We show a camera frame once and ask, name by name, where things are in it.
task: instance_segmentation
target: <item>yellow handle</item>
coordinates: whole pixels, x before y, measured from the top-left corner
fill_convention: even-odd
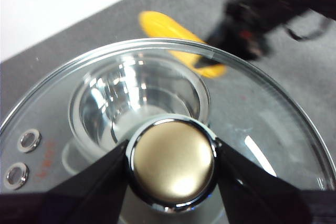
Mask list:
[[[188,39],[196,42],[204,43],[195,34],[181,26],[171,17],[153,11],[144,11],[139,14],[139,23],[142,30],[149,37],[165,37],[165,38],[177,38]],[[223,64],[216,64],[212,66],[194,68],[194,65],[200,60],[202,56],[191,54],[189,52],[170,51],[170,53],[184,63],[194,72],[197,72],[208,78],[215,78],[225,74],[226,67]]]

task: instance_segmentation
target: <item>metal grommet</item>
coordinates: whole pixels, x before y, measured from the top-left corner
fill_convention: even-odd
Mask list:
[[[5,173],[5,187],[10,190],[19,189],[27,182],[28,173],[29,169],[24,163],[18,162],[11,165]]]
[[[33,151],[41,140],[41,134],[36,129],[30,129],[23,133],[17,143],[17,148],[23,153]]]

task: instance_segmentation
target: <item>black object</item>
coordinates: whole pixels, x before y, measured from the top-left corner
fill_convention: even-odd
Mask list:
[[[224,21],[206,42],[243,59],[255,59],[269,52],[267,32],[309,9],[336,19],[336,0],[229,0]],[[289,28],[286,31],[295,40],[315,39],[325,33],[330,20],[323,19],[320,28],[307,36],[298,36]]]
[[[336,192],[301,191],[216,141],[217,182],[231,224],[336,223]],[[127,144],[45,194],[1,195],[0,223],[117,223]]]

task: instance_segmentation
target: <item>metal knob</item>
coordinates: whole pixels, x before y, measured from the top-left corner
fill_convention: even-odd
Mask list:
[[[144,131],[134,149],[136,180],[159,201],[192,201],[211,180],[213,149],[204,132],[188,122],[157,123]]]

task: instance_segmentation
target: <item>yellow object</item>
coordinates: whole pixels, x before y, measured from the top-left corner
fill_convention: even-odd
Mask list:
[[[169,203],[194,199],[208,185],[214,156],[207,137],[183,122],[149,128],[134,151],[134,171],[142,188]]]
[[[200,43],[205,43],[192,32],[181,26],[169,16],[153,11],[144,11],[139,14],[139,23],[142,30],[149,37],[165,37],[187,39]],[[194,65],[200,60],[202,56],[191,54],[189,52],[170,51],[170,53],[184,63],[194,72],[208,78],[219,77],[226,72],[226,67],[223,64],[216,64],[212,66],[194,68]]]

